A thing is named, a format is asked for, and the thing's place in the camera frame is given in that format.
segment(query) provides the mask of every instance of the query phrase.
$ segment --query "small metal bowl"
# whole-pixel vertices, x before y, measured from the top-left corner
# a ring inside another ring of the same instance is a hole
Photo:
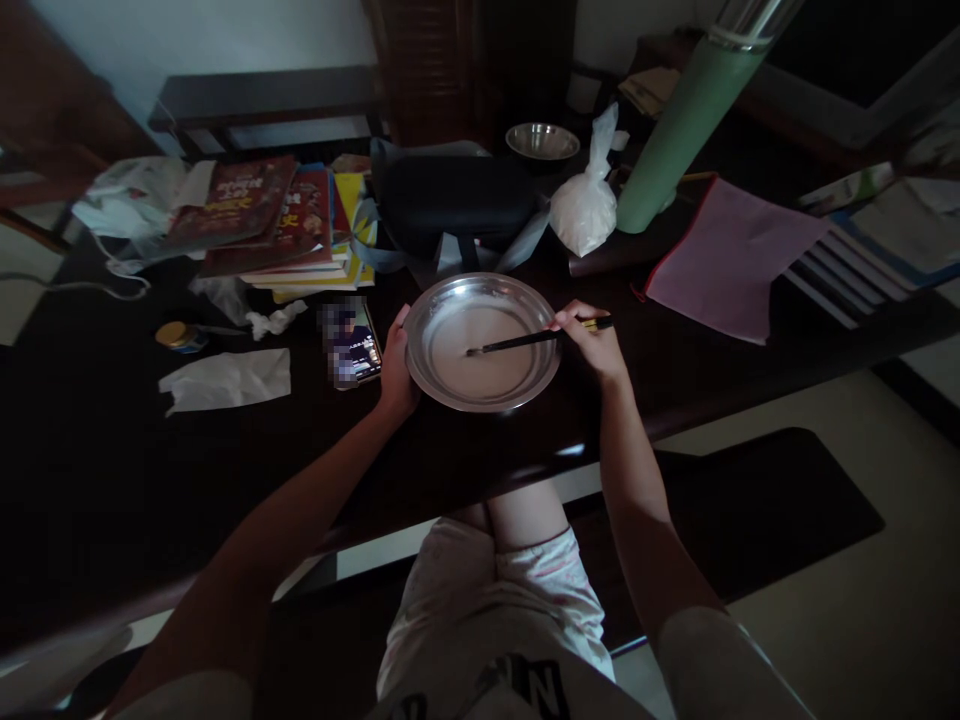
[[[529,370],[516,386],[502,394],[470,397],[451,388],[434,367],[433,344],[445,330],[452,331],[463,311],[484,307],[509,315],[523,326],[525,334],[539,332],[554,316],[540,293],[522,282],[496,273],[468,273],[443,280],[424,292],[403,324],[410,376],[427,395],[455,410],[496,413],[520,407],[540,394],[560,364],[559,343],[548,340],[527,346],[531,352]],[[507,339],[493,338],[490,342]]]
[[[523,123],[507,130],[507,145],[533,160],[566,160],[580,152],[580,141],[569,130],[546,123]]]

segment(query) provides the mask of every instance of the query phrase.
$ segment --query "tissue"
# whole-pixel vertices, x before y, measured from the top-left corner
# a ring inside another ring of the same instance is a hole
[[[253,405],[290,394],[290,350],[221,353],[185,365],[160,380],[175,412]]]
[[[253,324],[253,339],[263,340],[268,332],[279,335],[287,329],[287,325],[293,322],[293,319],[307,309],[307,304],[303,300],[297,300],[290,303],[282,310],[276,310],[265,317],[260,313],[247,313],[247,320]]]

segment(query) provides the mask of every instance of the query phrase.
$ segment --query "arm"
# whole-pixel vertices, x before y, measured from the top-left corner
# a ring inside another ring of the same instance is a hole
[[[657,650],[660,629],[675,613],[693,606],[725,609],[673,528],[663,478],[637,411],[616,331],[590,333],[579,322],[603,315],[609,313],[575,300],[557,313],[552,327],[570,335],[600,378],[604,500],[634,609]]]
[[[259,670],[273,594],[316,549],[418,394],[404,361],[404,306],[390,327],[376,408],[320,458],[261,503],[227,539],[123,685],[107,717],[200,670]]]

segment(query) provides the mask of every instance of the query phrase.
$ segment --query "black bag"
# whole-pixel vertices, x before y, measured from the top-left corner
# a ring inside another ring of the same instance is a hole
[[[450,233],[465,272],[480,269],[475,240],[503,252],[537,209],[533,180],[513,158],[401,158],[380,194],[380,216],[397,247],[431,260]]]

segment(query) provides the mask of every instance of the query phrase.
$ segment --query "flour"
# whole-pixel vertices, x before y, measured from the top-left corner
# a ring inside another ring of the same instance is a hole
[[[467,357],[469,348],[528,335],[531,330],[496,306],[451,308],[429,326],[430,358],[438,379],[462,397],[494,399],[519,386],[533,367],[530,346]]]

